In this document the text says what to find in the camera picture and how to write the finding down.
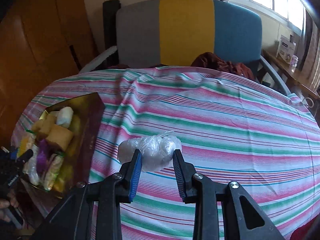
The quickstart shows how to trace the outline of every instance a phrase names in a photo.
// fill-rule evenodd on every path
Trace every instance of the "striped bedsheet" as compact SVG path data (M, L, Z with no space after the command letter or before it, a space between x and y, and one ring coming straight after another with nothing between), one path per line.
M229 73L160 67L64 78L30 102L12 144L45 107L91 92L106 106L91 183L119 171L122 141L173 130L186 162L216 182L241 183L286 239L318 214L320 130L314 118L294 94ZM194 212L194 205L181 202L173 168L142 173L133 203L121 204L123 239L192 239Z

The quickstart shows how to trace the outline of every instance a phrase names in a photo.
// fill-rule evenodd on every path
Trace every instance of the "food item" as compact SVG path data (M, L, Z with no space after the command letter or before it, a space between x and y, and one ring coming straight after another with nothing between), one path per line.
M36 159L36 172L41 178L48 169L50 153L48 143L45 139L42 139L38 146L39 151Z
M31 130L33 132L39 132L42 125L44 123L44 119L39 119L38 121L36 121L32 126L31 126Z
M53 190L63 193L65 190L68 190L70 187L72 187L73 174L73 165L71 163L64 162L60 168L58 177L53 184Z
M36 170L37 166L37 155L39 148L36 145L32 146L33 156L28 160L28 162L23 167L23 172L28 174L30 182L37 186L39 184L39 176Z
M70 106L60 109L57 116L56 125L60 125L68 129L71 124L72 116L73 110Z
M39 130L40 138L46 138L53 125L56 123L57 117L54 114L49 114L47 118L44 120L41 129Z
M43 187L48 191L52 189L63 163L63 157L61 155L52 154L51 159L52 161L43 181Z
M20 146L17 153L17 159L24 154L27 150L31 149L36 140L36 135L31 130L26 130L22 136Z
M73 137L73 132L54 124L46 140L54 148L66 151Z
M182 151L180 140L167 131L159 135L132 138L120 143L118 147L118 160L121 164L130 162L136 149L141 152L141 171L160 171L172 167L173 152Z

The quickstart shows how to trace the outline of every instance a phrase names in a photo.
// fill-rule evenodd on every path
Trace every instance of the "human hand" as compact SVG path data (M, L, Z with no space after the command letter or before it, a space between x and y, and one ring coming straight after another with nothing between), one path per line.
M7 197L9 200L0 199L0 220L4 220L5 222L10 222L10 218L4 213L4 209L12 205L14 208L19 206L19 203L14 194L14 190L11 190Z

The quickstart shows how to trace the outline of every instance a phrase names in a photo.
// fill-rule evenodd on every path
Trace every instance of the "open box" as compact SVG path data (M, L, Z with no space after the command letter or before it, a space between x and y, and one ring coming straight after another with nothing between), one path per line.
M63 197L79 181L88 183L91 159L105 108L99 94L92 93L49 106L40 119L45 119L50 112L59 111L66 106L70 106L74 112L69 127L74 136L65 151L59 175L50 191L57 197Z

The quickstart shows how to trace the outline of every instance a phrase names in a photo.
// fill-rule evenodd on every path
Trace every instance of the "wooden desk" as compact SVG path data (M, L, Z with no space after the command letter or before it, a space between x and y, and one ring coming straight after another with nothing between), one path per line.
M263 56L269 62L273 62L285 76L288 78L286 85L291 90L293 86L298 86L302 92L307 93L313 99L320 99L317 93L317 88L312 85L312 80L307 79L301 74L301 71L296 68L291 68L288 64L282 63L275 56L271 55L269 52L263 50Z

